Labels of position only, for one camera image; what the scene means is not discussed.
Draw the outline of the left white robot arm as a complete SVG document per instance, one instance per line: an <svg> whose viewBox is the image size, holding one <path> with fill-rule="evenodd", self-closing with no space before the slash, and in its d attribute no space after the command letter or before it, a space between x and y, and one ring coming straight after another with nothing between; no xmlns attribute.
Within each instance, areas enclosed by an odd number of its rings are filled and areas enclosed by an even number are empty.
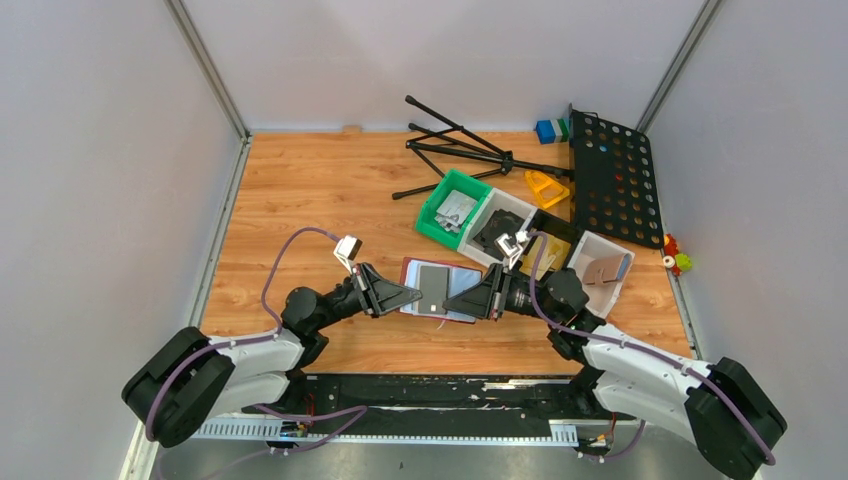
<svg viewBox="0 0 848 480"><path fill-rule="evenodd" d="M209 419L256 404L298 411L306 386L293 376L329 343L322 329L364 313L387 315L422 299L414 288L381 276L369 263L321 294L292 290L280 323L259 334L214 337L196 327L179 330L123 387L120 397L151 442L174 447Z"/></svg>

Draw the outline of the red leather card holder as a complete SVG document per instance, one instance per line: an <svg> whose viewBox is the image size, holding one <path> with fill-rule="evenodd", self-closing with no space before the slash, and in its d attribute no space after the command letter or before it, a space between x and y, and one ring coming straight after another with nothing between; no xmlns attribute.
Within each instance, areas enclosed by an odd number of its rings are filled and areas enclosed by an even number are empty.
<svg viewBox="0 0 848 480"><path fill-rule="evenodd" d="M482 279L479 270L459 265L405 257L401 270L401 283L422 294L422 298L404 305L400 313L439 319L442 322L474 324L476 318L449 310L444 302Z"/></svg>

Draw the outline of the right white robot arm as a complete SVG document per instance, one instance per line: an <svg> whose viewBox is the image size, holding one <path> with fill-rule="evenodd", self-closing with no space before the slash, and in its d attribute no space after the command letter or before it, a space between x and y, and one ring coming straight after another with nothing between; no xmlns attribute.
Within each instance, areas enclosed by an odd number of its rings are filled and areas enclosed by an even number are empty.
<svg viewBox="0 0 848 480"><path fill-rule="evenodd" d="M582 366L570 393L584 417L606 410L661 427L731 479L751 479L775 464L773 449L788 424L743 364L671 354L595 315L588 302L571 268L536 279L495 264L444 306L478 319L510 311L544 320L554 350Z"/></svg>

